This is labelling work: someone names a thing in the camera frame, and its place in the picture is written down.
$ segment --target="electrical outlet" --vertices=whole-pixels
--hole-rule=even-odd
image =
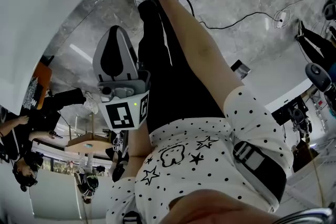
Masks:
[[[280,14],[280,18],[278,19],[280,22],[277,22],[277,28],[281,28],[283,26],[285,18],[286,18],[286,12],[282,12]]]

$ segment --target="black and white square marker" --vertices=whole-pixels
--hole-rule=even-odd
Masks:
[[[113,129],[132,128],[134,123],[127,103],[110,104],[106,106]]]
[[[146,118],[148,110],[148,94],[141,99],[139,124]]]

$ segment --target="cartoon face print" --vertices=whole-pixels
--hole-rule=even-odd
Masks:
[[[184,159],[184,145],[176,145],[167,148],[161,153],[163,167],[170,167],[173,164],[179,164]]]

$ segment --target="floor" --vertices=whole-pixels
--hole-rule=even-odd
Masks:
[[[259,11],[270,16],[299,0],[190,0],[196,17],[209,26],[224,27],[247,14]],[[292,46],[296,30],[293,22],[300,18],[308,29],[322,32],[324,19],[321,15],[326,0],[304,0],[290,6],[289,24],[275,29],[274,23],[266,15],[254,15],[226,30],[210,30],[210,34],[228,62],[232,65],[240,59],[251,69],[264,61],[272,61]],[[143,36],[143,26],[133,0],[83,0],[68,16],[55,34],[45,51],[54,55],[50,64],[53,71],[51,89],[53,93],[81,88],[90,91],[99,101],[97,80],[93,74],[92,57],[96,46],[113,25],[122,26],[129,34],[134,47]],[[80,105],[62,109],[62,116],[72,128],[90,130],[89,111]],[[66,126],[60,120],[60,128]],[[96,132],[101,133],[107,125],[100,113],[95,117]]]

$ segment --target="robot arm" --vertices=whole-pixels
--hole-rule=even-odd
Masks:
[[[102,103],[99,108],[109,129],[138,129],[147,117],[150,73],[138,68],[126,31],[112,26],[99,41],[93,57]]]
[[[316,63],[306,65],[306,74],[316,88],[324,93],[330,110],[336,116],[336,86],[329,74]]]

